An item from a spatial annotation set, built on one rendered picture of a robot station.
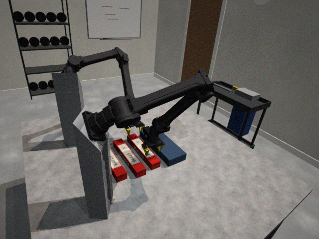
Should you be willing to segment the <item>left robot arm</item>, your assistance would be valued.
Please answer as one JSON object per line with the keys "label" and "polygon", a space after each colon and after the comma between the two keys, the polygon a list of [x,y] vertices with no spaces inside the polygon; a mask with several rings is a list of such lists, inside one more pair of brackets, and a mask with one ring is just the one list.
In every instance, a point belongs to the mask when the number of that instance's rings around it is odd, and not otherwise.
{"label": "left robot arm", "polygon": [[[119,53],[119,54],[118,54]],[[121,69],[124,93],[126,95],[131,95],[134,98],[134,93],[132,89],[132,83],[129,72],[129,58],[126,53],[124,53],[119,47],[115,47],[112,50],[88,55],[88,56],[76,56],[71,55],[68,57],[67,63],[62,71],[62,73],[77,73],[79,70],[85,66],[102,62],[109,59],[116,59],[119,63],[119,68]],[[79,65],[80,64],[80,65]]]}

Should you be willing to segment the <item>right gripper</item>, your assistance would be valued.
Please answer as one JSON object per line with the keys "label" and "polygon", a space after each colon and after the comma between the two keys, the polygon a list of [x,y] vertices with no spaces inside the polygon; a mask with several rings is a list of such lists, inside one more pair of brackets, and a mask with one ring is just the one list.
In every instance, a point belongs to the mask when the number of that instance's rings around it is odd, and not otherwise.
{"label": "right gripper", "polygon": [[148,153],[149,153],[149,149],[148,149],[148,147],[146,145],[148,145],[149,148],[151,146],[158,147],[158,151],[160,152],[161,149],[165,146],[165,143],[159,138],[159,136],[155,137],[155,136],[151,136],[150,135],[150,142],[145,140],[144,143],[142,144],[142,148],[145,151],[145,155],[147,156]]}

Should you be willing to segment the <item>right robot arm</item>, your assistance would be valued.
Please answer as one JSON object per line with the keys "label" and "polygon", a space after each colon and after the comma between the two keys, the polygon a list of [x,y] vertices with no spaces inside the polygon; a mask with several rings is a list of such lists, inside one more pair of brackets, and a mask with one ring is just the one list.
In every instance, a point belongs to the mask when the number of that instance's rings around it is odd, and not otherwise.
{"label": "right robot arm", "polygon": [[[150,142],[150,135],[157,137],[162,132],[170,131],[170,124],[175,118],[196,101],[199,100],[204,103],[209,100],[214,95],[213,92],[213,83],[203,68],[187,80],[142,97],[132,98],[130,94],[115,97],[108,102],[108,106],[104,107],[101,112],[84,111],[82,116],[89,139],[104,141],[106,140],[105,133],[114,123],[117,128],[128,127],[140,120],[140,115],[146,111],[184,96],[164,115],[154,118],[150,127],[143,127],[143,133],[147,136],[147,141]],[[129,103],[134,106],[133,112]]]}

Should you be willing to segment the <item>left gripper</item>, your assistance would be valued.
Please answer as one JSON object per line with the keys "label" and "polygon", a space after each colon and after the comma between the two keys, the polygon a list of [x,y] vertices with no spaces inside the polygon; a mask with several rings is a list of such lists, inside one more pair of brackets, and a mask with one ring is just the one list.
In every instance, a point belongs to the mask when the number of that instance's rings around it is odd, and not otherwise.
{"label": "left gripper", "polygon": [[[141,122],[140,120],[139,121],[136,121],[134,122],[132,125],[130,125],[129,127],[133,127],[133,126],[136,126],[136,127],[139,127],[139,131],[141,132],[143,130],[143,127],[145,127],[145,124],[143,122]],[[127,131],[127,134],[128,136],[130,135],[130,129],[129,127],[125,127],[126,131]],[[142,127],[142,128],[141,128]],[[129,132],[129,133],[128,133]]]}

